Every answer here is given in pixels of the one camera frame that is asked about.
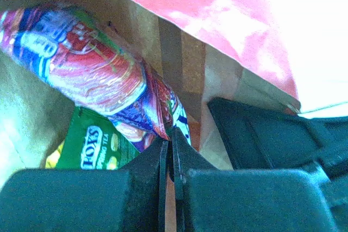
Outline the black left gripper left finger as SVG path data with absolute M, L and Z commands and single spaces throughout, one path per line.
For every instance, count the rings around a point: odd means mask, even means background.
M 1 190 L 1 231 L 164 231 L 168 142 L 119 170 L 21 170 Z

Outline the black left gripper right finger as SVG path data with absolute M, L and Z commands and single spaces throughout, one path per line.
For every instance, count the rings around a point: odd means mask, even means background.
M 300 170 L 215 168 L 171 132 L 178 231 L 336 231 L 313 178 Z

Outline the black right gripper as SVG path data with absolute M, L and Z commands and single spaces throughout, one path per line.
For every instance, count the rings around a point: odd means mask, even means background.
M 308 172 L 347 231 L 347 117 L 307 119 L 223 98 L 208 108 L 235 170 Z

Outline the red brown paper bag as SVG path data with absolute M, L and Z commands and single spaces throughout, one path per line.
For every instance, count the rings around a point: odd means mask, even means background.
M 45 0 L 1 0 L 1 9 L 18 8 Z M 103 19 L 121 23 L 135 49 L 143 52 L 179 94 L 195 118 L 201 114 L 201 95 L 189 92 L 182 83 L 202 72 L 205 45 L 174 24 L 140 10 L 136 24 L 122 12 L 136 8 L 128 0 L 73 0 Z M 33 74 L 1 55 L 1 190 L 18 171 L 44 170 L 46 155 L 62 141 L 68 129 L 73 103 Z M 165 229 L 176 227 L 173 183 L 166 178 Z

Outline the red Fox's candy bag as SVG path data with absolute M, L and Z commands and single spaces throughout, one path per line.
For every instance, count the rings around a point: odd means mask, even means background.
M 76 105 L 106 117 L 139 151 L 179 128 L 185 110 L 141 55 L 110 38 L 83 10 L 35 6 L 1 12 L 1 50 Z

